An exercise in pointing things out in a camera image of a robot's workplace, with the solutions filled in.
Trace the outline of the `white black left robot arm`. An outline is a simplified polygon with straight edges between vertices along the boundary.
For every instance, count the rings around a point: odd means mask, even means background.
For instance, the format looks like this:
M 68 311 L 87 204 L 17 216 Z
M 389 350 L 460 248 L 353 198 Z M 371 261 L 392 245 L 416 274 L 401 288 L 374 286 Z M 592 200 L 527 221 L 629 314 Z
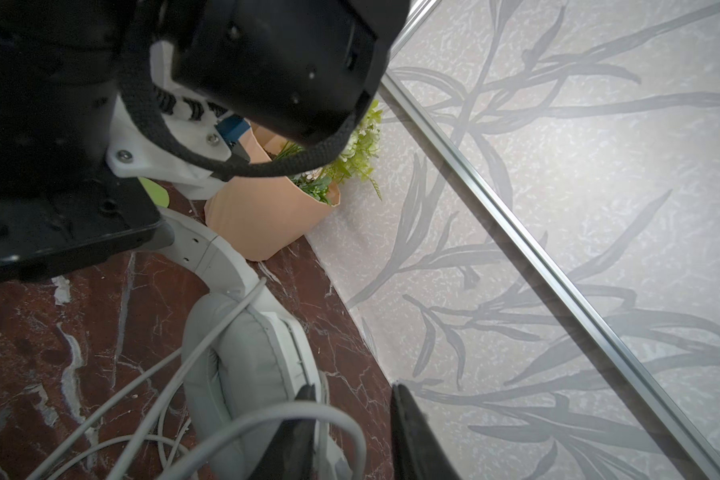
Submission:
M 356 1 L 0 1 L 0 283 L 106 261 L 161 216 L 117 159 L 178 180 L 332 162 L 407 16 Z

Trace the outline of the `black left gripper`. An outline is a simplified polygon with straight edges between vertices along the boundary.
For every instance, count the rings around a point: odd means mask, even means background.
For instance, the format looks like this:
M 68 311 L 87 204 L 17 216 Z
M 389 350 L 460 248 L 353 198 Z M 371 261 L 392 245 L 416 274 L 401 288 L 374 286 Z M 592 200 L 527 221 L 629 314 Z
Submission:
M 0 1 L 0 283 L 150 242 L 162 218 L 106 162 L 132 1 Z

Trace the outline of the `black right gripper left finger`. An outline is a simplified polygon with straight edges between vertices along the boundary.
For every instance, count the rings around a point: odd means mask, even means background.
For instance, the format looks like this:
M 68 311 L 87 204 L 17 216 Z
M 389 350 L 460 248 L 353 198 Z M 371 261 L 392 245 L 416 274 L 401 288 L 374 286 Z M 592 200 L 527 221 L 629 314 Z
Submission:
M 316 399 L 316 386 L 307 384 L 292 402 L 278 407 L 279 426 L 249 479 L 312 478 L 316 420 L 295 417 L 294 405 Z

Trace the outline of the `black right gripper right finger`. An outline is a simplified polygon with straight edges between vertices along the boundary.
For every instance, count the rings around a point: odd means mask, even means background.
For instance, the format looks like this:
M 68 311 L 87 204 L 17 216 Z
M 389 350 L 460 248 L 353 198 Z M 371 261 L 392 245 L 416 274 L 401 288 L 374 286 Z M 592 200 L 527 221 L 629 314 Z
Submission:
M 392 386 L 390 414 L 395 479 L 459 478 L 412 393 L 401 383 Z

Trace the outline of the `white headphones pair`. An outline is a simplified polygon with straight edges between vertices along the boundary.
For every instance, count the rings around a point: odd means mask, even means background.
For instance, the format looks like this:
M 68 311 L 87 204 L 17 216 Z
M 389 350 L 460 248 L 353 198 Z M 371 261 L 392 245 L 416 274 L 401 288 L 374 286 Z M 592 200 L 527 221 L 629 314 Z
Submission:
M 172 460 L 166 477 L 187 479 L 208 465 L 219 479 L 249 479 L 279 426 L 278 407 L 314 384 L 316 402 L 294 405 L 295 417 L 316 420 L 311 479 L 362 478 L 364 434 L 331 405 L 300 322 L 221 236 L 169 209 L 162 218 L 151 249 L 208 288 L 187 318 L 171 381 L 184 391 L 198 446 Z

